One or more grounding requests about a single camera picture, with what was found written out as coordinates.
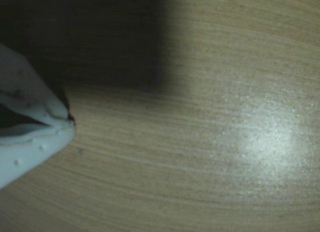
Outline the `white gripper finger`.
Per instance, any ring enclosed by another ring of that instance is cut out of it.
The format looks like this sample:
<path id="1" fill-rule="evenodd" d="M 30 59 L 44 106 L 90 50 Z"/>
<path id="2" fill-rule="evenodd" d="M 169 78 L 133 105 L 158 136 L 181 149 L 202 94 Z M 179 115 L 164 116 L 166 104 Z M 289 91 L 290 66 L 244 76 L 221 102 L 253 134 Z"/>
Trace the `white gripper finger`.
<path id="1" fill-rule="evenodd" d="M 36 122 L 74 126 L 67 106 L 47 86 L 27 59 L 0 45 L 0 124 Z"/>
<path id="2" fill-rule="evenodd" d="M 74 138 L 74 122 L 21 124 L 0 130 L 0 188 L 65 148 Z"/>

